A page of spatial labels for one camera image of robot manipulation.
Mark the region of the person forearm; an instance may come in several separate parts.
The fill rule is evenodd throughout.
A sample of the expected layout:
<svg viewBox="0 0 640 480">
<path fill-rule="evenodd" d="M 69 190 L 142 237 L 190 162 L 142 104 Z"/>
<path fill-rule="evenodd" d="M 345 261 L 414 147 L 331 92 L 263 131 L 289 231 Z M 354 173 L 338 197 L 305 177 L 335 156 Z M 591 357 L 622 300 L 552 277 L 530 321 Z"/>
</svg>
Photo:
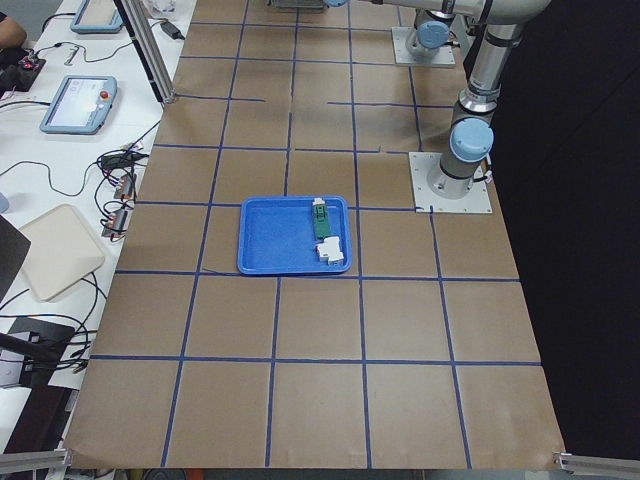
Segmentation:
<svg viewBox="0 0 640 480">
<path fill-rule="evenodd" d="M 26 30 L 12 17 L 1 13 L 0 48 L 10 49 L 21 47 L 26 39 Z"/>
</svg>

